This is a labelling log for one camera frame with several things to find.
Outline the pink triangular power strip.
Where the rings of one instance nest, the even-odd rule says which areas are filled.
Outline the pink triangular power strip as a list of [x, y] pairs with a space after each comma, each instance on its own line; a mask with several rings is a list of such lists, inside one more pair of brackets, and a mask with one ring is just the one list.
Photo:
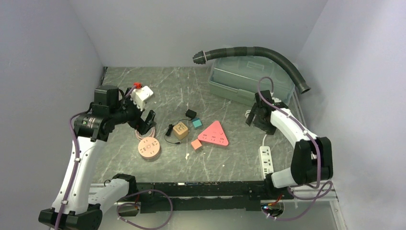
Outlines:
[[219, 146], [229, 145], [225, 131], [218, 120], [214, 121], [202, 133], [200, 133], [197, 139], [199, 141], [212, 143]]

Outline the round pink power socket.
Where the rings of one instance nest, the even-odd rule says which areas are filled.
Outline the round pink power socket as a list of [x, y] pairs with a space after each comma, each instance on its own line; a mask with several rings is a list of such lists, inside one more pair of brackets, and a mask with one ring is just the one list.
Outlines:
[[137, 150], [142, 158], [153, 159], [160, 154], [160, 143], [156, 138], [145, 137], [140, 140]]

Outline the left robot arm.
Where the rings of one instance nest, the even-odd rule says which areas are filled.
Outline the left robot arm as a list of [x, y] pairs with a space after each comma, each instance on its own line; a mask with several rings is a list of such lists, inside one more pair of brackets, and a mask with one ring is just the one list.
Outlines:
[[117, 174], [94, 195], [90, 195], [90, 186], [100, 151], [117, 125], [128, 124], [141, 135], [155, 125], [153, 110], [142, 118], [146, 102], [153, 96], [153, 91], [140, 83], [126, 91], [113, 85], [95, 89], [88, 110], [69, 120], [69, 164], [52, 206], [39, 214], [40, 223], [54, 230], [96, 230], [104, 213], [118, 200], [136, 198], [136, 179], [128, 174]]

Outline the white power strip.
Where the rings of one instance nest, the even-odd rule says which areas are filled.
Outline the white power strip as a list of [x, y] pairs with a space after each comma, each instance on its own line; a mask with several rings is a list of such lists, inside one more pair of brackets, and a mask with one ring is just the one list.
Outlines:
[[262, 179], [265, 180], [268, 174], [274, 173], [271, 149], [269, 146], [260, 146], [258, 152], [260, 158], [261, 176]]

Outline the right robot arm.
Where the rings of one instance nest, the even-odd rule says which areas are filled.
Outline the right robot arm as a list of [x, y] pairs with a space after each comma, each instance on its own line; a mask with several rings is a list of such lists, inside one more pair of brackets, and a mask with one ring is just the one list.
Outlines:
[[264, 194], [277, 198], [283, 189], [329, 180], [333, 177], [331, 141], [309, 131], [294, 117], [288, 106], [273, 98], [269, 90], [255, 93], [255, 102], [246, 124], [255, 126], [267, 135], [279, 130], [293, 147], [291, 165], [264, 178]]

